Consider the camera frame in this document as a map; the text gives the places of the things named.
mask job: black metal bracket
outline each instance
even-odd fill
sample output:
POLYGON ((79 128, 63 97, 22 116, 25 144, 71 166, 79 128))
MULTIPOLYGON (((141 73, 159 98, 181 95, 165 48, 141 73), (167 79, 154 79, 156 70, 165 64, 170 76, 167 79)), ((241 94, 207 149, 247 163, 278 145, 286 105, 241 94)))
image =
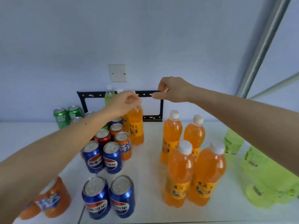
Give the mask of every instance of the black metal bracket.
MULTIPOLYGON (((159 92, 158 90, 141 90, 141 91, 135 91, 136 94, 139 95, 139 97, 151 97, 152 93, 159 92)), ((77 94, 80 98, 84 113, 88 112, 85 99, 86 98, 104 98, 106 91, 101 92, 78 92, 77 94)), ((150 116, 143 116, 144 122, 162 122, 163 119, 163 102, 164 100, 160 101, 160 114, 159 115, 150 115, 150 116)))

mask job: green sprite can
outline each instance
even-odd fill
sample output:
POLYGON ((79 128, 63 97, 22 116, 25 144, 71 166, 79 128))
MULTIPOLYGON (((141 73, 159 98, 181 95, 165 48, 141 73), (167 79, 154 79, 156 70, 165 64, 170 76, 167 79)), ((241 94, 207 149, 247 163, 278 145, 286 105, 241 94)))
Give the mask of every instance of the green sprite can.
POLYGON ((70 106, 68 112, 71 119, 74 119, 75 117, 84 117, 81 108, 77 105, 70 106))
POLYGON ((102 127, 102 130, 108 130, 109 131, 109 123, 106 123, 106 125, 102 127))
POLYGON ((59 129, 67 127, 69 124, 71 124, 69 114, 65 108, 54 109, 53 116, 56 119, 59 129))

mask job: person's right hand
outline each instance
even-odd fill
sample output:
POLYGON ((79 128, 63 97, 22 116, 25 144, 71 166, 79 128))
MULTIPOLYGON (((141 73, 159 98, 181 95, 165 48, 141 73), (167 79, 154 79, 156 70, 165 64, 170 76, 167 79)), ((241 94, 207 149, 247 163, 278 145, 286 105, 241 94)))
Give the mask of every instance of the person's right hand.
POLYGON ((193 85, 186 82, 181 77, 163 77, 159 83, 158 90, 152 94, 152 98, 158 100, 169 100, 171 102, 188 101, 189 93, 193 85))

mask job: orange can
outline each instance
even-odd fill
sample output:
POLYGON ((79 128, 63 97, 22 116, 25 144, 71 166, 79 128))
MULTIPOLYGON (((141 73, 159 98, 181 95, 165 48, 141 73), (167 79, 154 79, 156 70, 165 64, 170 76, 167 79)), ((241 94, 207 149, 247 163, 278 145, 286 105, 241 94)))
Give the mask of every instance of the orange can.
POLYGON ((27 220, 35 217, 41 212, 40 208, 34 202, 30 202, 19 215, 20 219, 27 220))
POLYGON ((48 218, 63 214, 71 204, 71 197, 60 177, 57 177, 35 198, 35 203, 48 218))
POLYGON ((111 134, 111 136, 114 138, 114 136, 115 136, 118 132, 123 132, 123 125, 120 124, 120 123, 112 124, 112 125, 110 126, 110 134, 111 134))
POLYGON ((131 139, 127 132, 119 132, 114 137, 114 142, 121 147, 121 159, 127 160, 132 156, 131 139))

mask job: blue pepsi can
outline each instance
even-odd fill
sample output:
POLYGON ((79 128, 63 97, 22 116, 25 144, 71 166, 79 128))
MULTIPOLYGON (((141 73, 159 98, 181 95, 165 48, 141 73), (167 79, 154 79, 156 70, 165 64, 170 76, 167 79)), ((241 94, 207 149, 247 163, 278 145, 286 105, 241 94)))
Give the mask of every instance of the blue pepsi can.
POLYGON ((97 141, 89 141, 82 149, 82 157, 90 173, 98 173, 103 170, 103 147, 97 141))
POLYGON ((89 179, 83 186, 82 199, 92 219, 104 218, 111 208, 107 180, 99 176, 89 179))
POLYGON ((126 175, 117 177, 109 190, 110 202, 119 218, 127 218, 135 209, 135 193, 132 179, 126 175))
POLYGON ((121 147, 118 143, 108 142, 104 145, 103 158, 108 173, 116 174, 123 168, 121 147))
POLYGON ((121 125, 123 126, 123 120, 122 120, 122 118, 121 118, 121 117, 118 117, 118 118, 112 120, 112 121, 110 122, 110 126, 113 125, 113 124, 116 124, 116 123, 119 123, 119 124, 121 124, 121 125))

